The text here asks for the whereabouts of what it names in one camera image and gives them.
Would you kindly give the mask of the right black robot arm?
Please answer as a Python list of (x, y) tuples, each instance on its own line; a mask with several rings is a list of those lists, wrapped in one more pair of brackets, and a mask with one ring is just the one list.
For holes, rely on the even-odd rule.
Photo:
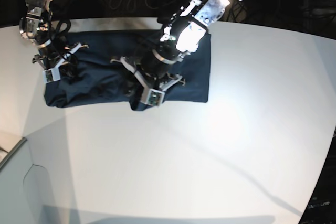
[(60, 20), (55, 27), (52, 25), (52, 1), (25, 0), (27, 14), (19, 22), (21, 37), (29, 40), (38, 50), (31, 62), (42, 67), (45, 83), (76, 76), (78, 60), (75, 53), (89, 47), (80, 42), (72, 45), (67, 42), (71, 28), (69, 20)]

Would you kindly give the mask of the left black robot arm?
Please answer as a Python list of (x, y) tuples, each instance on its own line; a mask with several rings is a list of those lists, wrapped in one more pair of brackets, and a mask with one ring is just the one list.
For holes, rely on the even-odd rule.
[(234, 0), (182, 0), (180, 8), (162, 24), (152, 37), (139, 43), (144, 53), (113, 58), (127, 70), (125, 94), (140, 91), (140, 101), (158, 105), (176, 84), (185, 84), (181, 74), (170, 73), (172, 67), (198, 50), (209, 27), (222, 18)]

